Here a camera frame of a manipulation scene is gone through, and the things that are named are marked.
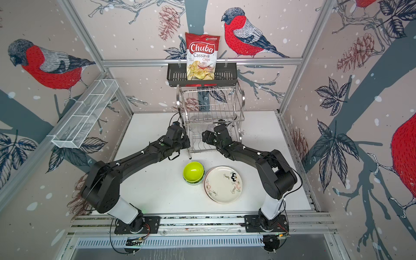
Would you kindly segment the lime green bowl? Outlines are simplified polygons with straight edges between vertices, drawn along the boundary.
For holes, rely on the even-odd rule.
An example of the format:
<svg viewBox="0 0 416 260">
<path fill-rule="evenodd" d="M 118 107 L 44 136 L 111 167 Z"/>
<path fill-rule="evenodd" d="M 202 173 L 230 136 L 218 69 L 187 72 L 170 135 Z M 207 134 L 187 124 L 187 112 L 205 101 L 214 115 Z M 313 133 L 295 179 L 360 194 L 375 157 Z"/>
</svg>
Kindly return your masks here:
<svg viewBox="0 0 416 260">
<path fill-rule="evenodd" d="M 203 179 L 205 169 L 200 162 L 193 161 L 188 163 L 183 170 L 183 178 L 188 182 L 197 182 Z"/>
</svg>

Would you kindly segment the leaf pattern bowl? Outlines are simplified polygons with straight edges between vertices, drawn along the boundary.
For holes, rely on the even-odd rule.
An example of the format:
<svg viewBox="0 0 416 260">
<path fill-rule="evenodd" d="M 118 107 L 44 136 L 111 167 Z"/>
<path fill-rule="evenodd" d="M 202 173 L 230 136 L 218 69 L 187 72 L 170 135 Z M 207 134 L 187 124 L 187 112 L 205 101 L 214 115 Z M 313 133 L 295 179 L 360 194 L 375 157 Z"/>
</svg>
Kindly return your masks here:
<svg viewBox="0 0 416 260">
<path fill-rule="evenodd" d="M 195 186 L 195 185 L 199 185 L 199 184 L 203 183 L 203 179 L 201 179 L 197 182 L 188 182 L 187 180 L 185 180 L 185 182 L 186 182 L 186 184 Z"/>
</svg>

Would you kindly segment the white painted ceramic plate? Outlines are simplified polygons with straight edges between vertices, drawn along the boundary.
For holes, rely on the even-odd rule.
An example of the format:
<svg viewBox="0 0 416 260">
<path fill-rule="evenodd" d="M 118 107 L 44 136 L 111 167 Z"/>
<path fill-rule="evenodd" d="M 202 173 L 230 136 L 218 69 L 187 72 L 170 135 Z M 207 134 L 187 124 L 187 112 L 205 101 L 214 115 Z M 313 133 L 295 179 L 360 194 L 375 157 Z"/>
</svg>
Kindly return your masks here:
<svg viewBox="0 0 416 260">
<path fill-rule="evenodd" d="M 211 169 L 204 179 L 206 194 L 219 204 L 234 202 L 240 197 L 242 189 L 243 182 L 240 174 L 228 166 Z"/>
</svg>

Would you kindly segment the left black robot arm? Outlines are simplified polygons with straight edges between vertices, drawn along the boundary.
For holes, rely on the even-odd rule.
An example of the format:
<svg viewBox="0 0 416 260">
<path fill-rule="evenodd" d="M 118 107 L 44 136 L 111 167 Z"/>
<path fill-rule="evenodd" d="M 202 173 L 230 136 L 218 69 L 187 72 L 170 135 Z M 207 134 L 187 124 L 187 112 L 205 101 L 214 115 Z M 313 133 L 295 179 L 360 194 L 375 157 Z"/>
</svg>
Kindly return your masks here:
<svg viewBox="0 0 416 260">
<path fill-rule="evenodd" d="M 90 169 L 81 196 L 93 209 L 106 213 L 126 224 L 131 232 L 139 232 L 145 225 L 143 213 L 120 197 L 120 185 L 132 174 L 190 147 L 185 128 L 173 122 L 165 135 L 151 142 L 139 152 L 105 163 L 96 162 Z"/>
</svg>

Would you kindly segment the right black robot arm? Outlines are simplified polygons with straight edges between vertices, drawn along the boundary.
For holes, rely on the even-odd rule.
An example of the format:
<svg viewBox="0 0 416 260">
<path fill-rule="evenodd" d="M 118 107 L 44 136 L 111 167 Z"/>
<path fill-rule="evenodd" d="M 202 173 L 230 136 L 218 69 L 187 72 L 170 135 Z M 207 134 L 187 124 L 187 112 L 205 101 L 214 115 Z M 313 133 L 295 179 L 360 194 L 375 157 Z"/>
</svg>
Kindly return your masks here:
<svg viewBox="0 0 416 260">
<path fill-rule="evenodd" d="M 257 222 L 246 227 L 262 229 L 265 232 L 289 232 L 284 215 L 284 199 L 292 193 L 298 176 L 279 150 L 258 151 L 233 141 L 227 125 L 218 125 L 213 131 L 204 131 L 202 141 L 212 145 L 225 158 L 240 161 L 254 167 L 266 192 L 263 205 L 259 209 Z"/>
</svg>

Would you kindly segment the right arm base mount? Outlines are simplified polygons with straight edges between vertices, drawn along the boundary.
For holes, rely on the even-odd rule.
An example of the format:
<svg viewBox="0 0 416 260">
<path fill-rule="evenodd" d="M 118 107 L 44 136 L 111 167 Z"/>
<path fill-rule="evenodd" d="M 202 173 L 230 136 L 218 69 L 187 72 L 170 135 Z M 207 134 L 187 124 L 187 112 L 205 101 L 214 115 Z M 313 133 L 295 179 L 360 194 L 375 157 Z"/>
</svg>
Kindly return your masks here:
<svg viewBox="0 0 416 260">
<path fill-rule="evenodd" d="M 276 232 L 287 234 L 289 232 L 289 222 L 284 214 L 280 214 L 272 220 L 268 220 L 263 215 L 245 215 L 242 226 L 245 227 L 247 233 Z"/>
</svg>

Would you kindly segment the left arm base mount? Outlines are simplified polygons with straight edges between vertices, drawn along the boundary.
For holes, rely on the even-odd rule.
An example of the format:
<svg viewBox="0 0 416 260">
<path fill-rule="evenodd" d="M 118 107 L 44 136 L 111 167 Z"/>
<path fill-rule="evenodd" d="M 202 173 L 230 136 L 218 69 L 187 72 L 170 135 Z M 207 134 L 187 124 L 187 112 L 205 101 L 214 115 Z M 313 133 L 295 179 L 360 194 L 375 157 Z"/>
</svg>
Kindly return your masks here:
<svg viewBox="0 0 416 260">
<path fill-rule="evenodd" d="M 126 224 L 116 219 L 114 233 L 116 235 L 157 234 L 160 220 L 160 216 L 144 216 L 135 219 L 131 224 Z"/>
</svg>

